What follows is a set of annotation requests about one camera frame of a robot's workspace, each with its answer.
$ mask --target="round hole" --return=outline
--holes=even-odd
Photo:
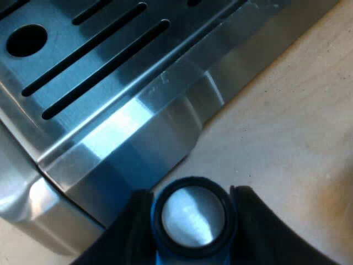
[[[189,7],[196,7],[202,0],[188,0]]]
[[[42,26],[26,25],[11,34],[6,49],[16,57],[30,56],[43,48],[47,38],[46,30]]]

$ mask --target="brushed metal surface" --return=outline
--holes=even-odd
[[[62,255],[84,251],[103,228],[38,173],[0,123],[0,217]]]
[[[0,49],[0,80],[8,103],[8,106],[2,106],[7,116],[18,116],[7,126],[16,128],[12,133],[36,162],[68,140],[112,103],[115,106],[126,103],[168,64],[203,37],[208,28],[219,24],[220,16],[238,1],[202,1],[193,8],[180,1],[146,1],[147,8],[144,12],[64,68],[59,75],[53,76],[35,93],[23,97],[22,91],[26,87],[139,3],[130,0],[112,1],[81,25],[73,25],[72,20],[95,2],[32,0],[0,23],[0,45],[3,47]],[[162,19],[170,21],[170,28],[164,34],[155,38],[58,115],[50,120],[42,118],[46,109],[87,80]],[[28,57],[19,59],[11,56],[5,49],[8,37],[28,24],[41,25],[46,29],[48,40],[45,46]]]

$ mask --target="slot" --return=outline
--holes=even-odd
[[[9,6],[8,8],[6,8],[5,10],[1,11],[0,12],[0,20],[4,19],[8,15],[12,14],[17,9],[21,8],[22,6],[24,6],[28,2],[29,2],[29,0],[19,0],[16,3],[12,4],[11,6]]]
[[[62,73],[65,69],[73,65],[84,55],[92,51],[99,44],[101,44],[107,38],[109,38],[114,33],[116,33],[119,29],[121,29],[130,21],[132,21],[134,18],[136,18],[138,15],[140,15],[143,11],[146,10],[146,8],[147,8],[147,5],[145,3],[139,3],[136,7],[134,7],[132,10],[128,11],[127,13],[125,13],[122,17],[120,17],[116,21],[114,21],[107,28],[105,28],[100,33],[98,33],[95,37],[87,41],[79,49],[77,49],[75,52],[70,54],[68,57],[66,57],[56,66],[54,66],[52,69],[47,71],[44,75],[39,77],[32,84],[24,88],[22,91],[22,95],[24,97],[29,97],[30,95],[35,93],[42,86],[49,83],[52,79],[54,79],[56,76]]]
[[[170,26],[170,22],[168,20],[162,20],[152,29],[144,33],[139,39],[130,44],[127,48],[122,50],[119,54],[117,54],[113,59],[111,59],[108,63],[106,63],[101,69],[99,69],[96,73],[91,75],[81,84],[79,84],[76,88],[71,90],[68,94],[63,96],[60,100],[58,100],[54,105],[46,109],[42,118],[45,120],[49,120],[57,115],[59,112],[64,110],[67,106],[73,103],[76,99],[82,96],[84,93],[89,91],[92,87],[102,81],[105,77],[113,73],[119,66],[129,60],[133,55],[137,54],[140,50],[142,50],[145,46],[147,46],[151,41],[153,41],[156,37],[161,35],[164,31],[166,31]]]
[[[83,22],[85,22],[87,19],[89,19],[91,16],[94,14],[98,13],[101,11],[104,7],[106,7],[108,4],[110,4],[113,0],[100,0],[99,2],[96,2],[93,6],[82,12],[80,15],[75,17],[72,20],[72,24],[74,25],[81,25]]]

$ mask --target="wooden countertop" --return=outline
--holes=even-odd
[[[205,127],[166,182],[250,185],[299,235],[353,264],[353,1],[342,0]],[[0,220],[0,264],[67,264]]]

